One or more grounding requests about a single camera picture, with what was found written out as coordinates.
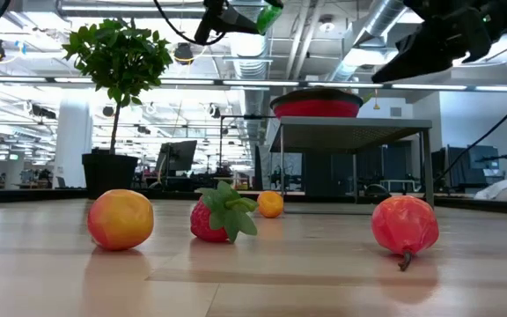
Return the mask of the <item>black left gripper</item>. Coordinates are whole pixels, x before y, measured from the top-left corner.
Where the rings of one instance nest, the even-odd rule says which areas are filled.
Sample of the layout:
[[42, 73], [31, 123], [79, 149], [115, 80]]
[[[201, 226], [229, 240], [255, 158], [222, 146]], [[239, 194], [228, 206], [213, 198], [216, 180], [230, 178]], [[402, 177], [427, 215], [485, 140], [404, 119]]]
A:
[[[282, 9], [282, 0], [263, 0], [265, 3]], [[203, 0], [205, 12], [195, 32], [198, 45], [213, 45], [223, 39], [226, 33], [260, 34], [257, 25], [236, 11], [228, 0]]]

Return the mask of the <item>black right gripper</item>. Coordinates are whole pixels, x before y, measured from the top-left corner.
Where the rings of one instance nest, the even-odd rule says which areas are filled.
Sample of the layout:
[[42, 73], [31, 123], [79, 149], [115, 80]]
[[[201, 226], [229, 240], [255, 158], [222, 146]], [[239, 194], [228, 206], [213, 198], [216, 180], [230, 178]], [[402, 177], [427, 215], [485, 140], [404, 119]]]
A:
[[475, 62], [507, 33], [507, 0], [405, 0], [422, 23], [396, 43], [398, 54], [372, 77], [386, 83]]

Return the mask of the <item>green toy pear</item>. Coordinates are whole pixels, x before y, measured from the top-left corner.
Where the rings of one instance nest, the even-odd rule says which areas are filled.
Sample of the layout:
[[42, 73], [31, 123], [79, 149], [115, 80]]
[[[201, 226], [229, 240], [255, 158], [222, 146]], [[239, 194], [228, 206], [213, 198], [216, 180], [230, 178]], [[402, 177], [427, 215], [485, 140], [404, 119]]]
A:
[[267, 30], [276, 22], [281, 16], [283, 6], [275, 6], [268, 4], [265, 6], [256, 20], [257, 31], [260, 35], [265, 35]]

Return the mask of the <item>red collapsible bowl grey rim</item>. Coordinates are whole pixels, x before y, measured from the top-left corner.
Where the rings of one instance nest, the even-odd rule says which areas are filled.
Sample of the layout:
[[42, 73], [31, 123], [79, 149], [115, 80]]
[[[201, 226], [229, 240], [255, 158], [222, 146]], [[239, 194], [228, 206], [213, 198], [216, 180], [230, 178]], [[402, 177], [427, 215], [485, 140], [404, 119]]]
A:
[[277, 118], [283, 116], [355, 118], [364, 101], [351, 92], [316, 87], [289, 92], [270, 102]]

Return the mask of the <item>red orange toy pear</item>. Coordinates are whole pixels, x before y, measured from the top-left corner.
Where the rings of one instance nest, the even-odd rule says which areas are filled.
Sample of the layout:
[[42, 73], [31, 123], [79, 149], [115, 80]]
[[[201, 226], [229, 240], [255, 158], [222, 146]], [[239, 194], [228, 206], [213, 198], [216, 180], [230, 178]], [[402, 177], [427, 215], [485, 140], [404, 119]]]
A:
[[400, 271], [406, 271], [414, 257], [432, 247], [440, 235], [433, 208], [411, 195], [379, 203], [371, 214], [371, 231], [381, 247], [402, 256]]

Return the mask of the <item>red toy strawberry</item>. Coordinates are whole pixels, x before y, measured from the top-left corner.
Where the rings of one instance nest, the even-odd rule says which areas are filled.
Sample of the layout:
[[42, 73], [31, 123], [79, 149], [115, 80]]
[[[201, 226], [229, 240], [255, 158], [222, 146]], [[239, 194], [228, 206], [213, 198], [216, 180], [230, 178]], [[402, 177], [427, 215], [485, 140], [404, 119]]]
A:
[[191, 211], [190, 231], [199, 240], [233, 243], [240, 233], [255, 236], [257, 227], [249, 216], [258, 203], [241, 196], [225, 181], [216, 188], [200, 188], [202, 194]]

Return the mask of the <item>yellow red toy pear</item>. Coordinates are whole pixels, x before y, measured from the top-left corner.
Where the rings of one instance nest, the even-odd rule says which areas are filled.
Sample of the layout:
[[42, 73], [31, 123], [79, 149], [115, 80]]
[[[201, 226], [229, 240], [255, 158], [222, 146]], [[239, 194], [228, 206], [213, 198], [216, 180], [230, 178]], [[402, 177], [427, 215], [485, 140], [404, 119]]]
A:
[[86, 223], [99, 247], [108, 251], [127, 250], [151, 236], [153, 207], [148, 198], [136, 191], [112, 189], [93, 202]]

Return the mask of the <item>grey perforated metal shelf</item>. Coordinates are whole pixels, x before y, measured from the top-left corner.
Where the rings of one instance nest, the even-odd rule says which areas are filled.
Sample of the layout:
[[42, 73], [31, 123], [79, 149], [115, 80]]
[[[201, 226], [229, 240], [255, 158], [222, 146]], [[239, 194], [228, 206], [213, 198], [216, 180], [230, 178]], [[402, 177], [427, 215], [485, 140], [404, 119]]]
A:
[[350, 154], [356, 170], [358, 152], [418, 134], [422, 138], [424, 199], [433, 205], [431, 128], [432, 121], [421, 119], [283, 116], [269, 150], [281, 156], [309, 151]]

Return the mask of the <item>dark computer monitor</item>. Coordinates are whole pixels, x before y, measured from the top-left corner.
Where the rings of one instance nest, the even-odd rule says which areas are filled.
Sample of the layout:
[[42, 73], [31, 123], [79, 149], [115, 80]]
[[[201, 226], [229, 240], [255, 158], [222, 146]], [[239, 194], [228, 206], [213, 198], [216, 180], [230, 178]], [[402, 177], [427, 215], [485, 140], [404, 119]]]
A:
[[500, 172], [498, 156], [498, 149], [494, 146], [474, 146], [468, 152], [470, 173], [474, 177], [498, 175]]

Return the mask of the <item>green potted tree black pot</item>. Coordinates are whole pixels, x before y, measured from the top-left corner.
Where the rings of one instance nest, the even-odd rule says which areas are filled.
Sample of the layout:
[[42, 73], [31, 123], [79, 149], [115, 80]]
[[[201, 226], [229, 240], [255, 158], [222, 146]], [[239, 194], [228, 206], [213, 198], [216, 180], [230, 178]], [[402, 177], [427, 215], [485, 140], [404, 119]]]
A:
[[121, 110], [131, 104], [140, 105], [141, 92], [161, 85], [160, 77], [173, 63], [168, 45], [158, 31], [139, 28], [134, 21], [121, 18], [81, 26], [62, 45], [64, 59], [72, 59], [74, 68], [92, 80], [95, 90], [106, 90], [114, 103], [108, 151], [96, 150], [82, 156], [92, 200], [108, 190], [131, 186], [138, 158], [116, 152]]

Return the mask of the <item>black computer monitor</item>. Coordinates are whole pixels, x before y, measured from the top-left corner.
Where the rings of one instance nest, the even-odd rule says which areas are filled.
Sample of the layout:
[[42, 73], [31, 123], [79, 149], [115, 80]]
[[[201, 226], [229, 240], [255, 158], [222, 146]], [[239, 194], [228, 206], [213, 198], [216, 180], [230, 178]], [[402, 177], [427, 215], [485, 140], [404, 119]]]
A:
[[162, 144], [155, 171], [189, 171], [193, 165], [196, 145], [195, 140]]

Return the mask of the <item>white column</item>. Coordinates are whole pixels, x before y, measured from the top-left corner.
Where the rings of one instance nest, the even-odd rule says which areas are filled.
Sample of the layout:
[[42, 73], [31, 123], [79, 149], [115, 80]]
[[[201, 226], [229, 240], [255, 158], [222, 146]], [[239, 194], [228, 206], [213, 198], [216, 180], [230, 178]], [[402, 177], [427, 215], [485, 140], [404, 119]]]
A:
[[82, 156], [92, 148], [92, 108], [89, 93], [66, 89], [57, 116], [58, 128], [55, 146], [54, 185], [62, 178], [68, 187], [85, 187]]

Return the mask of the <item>silver ventilation duct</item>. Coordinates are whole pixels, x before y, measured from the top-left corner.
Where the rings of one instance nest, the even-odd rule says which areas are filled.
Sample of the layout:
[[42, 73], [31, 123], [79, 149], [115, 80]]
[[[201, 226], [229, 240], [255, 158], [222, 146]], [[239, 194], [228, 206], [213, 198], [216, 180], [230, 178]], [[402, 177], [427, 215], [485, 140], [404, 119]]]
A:
[[[256, 21], [258, 14], [265, 5], [263, 0], [240, 0], [246, 6], [236, 6], [236, 10]], [[240, 58], [234, 62], [235, 77], [238, 80], [262, 80], [267, 78], [268, 62], [261, 59], [268, 54], [268, 39], [265, 35], [246, 33], [230, 33], [231, 54]], [[263, 115], [263, 106], [266, 93], [260, 87], [247, 87], [244, 90], [244, 114]]]

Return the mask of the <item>black aluminium table frame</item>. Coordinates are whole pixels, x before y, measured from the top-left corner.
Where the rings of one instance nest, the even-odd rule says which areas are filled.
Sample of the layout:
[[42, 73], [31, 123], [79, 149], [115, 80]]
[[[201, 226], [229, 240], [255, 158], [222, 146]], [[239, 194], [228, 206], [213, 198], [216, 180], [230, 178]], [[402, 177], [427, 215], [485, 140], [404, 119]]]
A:
[[[157, 190], [139, 190], [139, 193], [149, 200], [182, 200], [197, 201], [200, 193], [189, 192], [161, 192]], [[0, 203], [36, 202], [49, 200], [82, 199], [88, 197], [86, 189], [3, 189], [0, 190]], [[381, 197], [338, 196], [338, 197], [311, 197], [306, 195], [293, 195], [291, 192], [284, 198], [286, 203], [355, 203], [377, 204], [382, 201]], [[491, 200], [474, 200], [457, 196], [435, 196], [436, 207], [446, 207], [464, 210], [481, 210], [487, 212], [507, 214], [507, 202]]]

